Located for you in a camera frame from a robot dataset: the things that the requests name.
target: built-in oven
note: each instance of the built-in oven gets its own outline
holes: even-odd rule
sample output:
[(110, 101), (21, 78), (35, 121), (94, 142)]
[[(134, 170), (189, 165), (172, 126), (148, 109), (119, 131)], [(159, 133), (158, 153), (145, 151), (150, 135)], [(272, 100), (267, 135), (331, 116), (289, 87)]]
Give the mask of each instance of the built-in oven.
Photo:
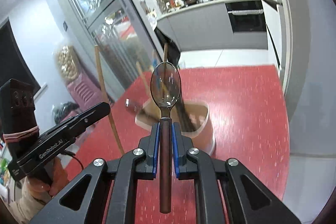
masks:
[(226, 3), (233, 32), (266, 32), (261, 0)]

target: silver screw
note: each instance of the silver screw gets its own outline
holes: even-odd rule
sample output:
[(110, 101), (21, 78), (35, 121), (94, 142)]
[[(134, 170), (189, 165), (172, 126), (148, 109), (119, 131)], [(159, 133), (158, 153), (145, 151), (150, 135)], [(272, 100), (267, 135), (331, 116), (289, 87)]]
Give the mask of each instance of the silver screw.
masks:
[(136, 148), (133, 150), (133, 154), (136, 156), (140, 156), (143, 154), (143, 150), (141, 148)]
[(231, 166), (237, 166), (239, 162), (238, 162), (238, 160), (232, 158), (232, 159), (229, 159), (229, 160), (227, 161), (227, 163), (228, 163), (229, 165), (231, 165)]
[(197, 148), (195, 148), (195, 147), (189, 149), (189, 153), (191, 155), (197, 155), (199, 152), (200, 151)]
[(93, 162), (94, 166), (102, 166), (104, 164), (104, 160), (103, 159), (95, 159)]

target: red tabletop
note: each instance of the red tabletop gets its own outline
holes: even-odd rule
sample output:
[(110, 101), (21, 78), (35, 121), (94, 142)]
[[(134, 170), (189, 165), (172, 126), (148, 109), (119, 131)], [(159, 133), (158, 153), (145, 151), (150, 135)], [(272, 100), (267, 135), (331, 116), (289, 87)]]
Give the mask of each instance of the red tabletop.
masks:
[[(220, 160), (241, 161), (279, 199), (282, 199), (289, 167), (288, 119), (282, 89), (274, 66), (200, 68), (180, 70), (183, 98), (202, 100), (216, 138), (212, 155)], [(112, 115), (125, 151), (137, 147), (148, 131), (135, 124), (135, 116), (125, 110), (125, 100), (144, 103), (148, 96), (140, 78), (112, 107)], [(77, 157), (84, 166), (96, 158), (112, 160), (120, 152), (108, 118), (81, 145)], [(66, 170), (69, 179), (79, 172), (72, 160)], [(159, 212), (159, 180), (139, 181), (136, 223), (195, 223), (192, 181), (172, 179), (172, 212)]]

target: black handheld device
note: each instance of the black handheld device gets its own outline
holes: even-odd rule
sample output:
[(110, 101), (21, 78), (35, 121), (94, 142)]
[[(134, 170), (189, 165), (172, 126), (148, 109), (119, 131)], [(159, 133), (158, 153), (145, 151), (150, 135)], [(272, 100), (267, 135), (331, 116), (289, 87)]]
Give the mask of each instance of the black handheld device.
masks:
[(8, 170), (15, 181), (31, 176), (51, 185), (53, 159), (64, 153), (86, 128), (110, 113), (107, 103), (63, 121), (39, 135), (34, 115), (33, 87), (11, 79), (0, 88), (0, 119), (12, 160)]

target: triangular cutout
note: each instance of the triangular cutout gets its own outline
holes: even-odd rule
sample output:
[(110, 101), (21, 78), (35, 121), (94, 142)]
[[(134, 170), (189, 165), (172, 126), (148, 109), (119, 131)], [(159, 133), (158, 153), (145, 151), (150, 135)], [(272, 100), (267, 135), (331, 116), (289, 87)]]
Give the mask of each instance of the triangular cutout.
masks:
[(249, 179), (247, 175), (241, 175), (240, 179), (243, 183), (252, 210), (256, 211), (270, 205), (270, 199), (252, 182), (252, 180)]
[(78, 211), (83, 202), (84, 195), (91, 181), (90, 175), (85, 175), (69, 192), (59, 201), (62, 206)]

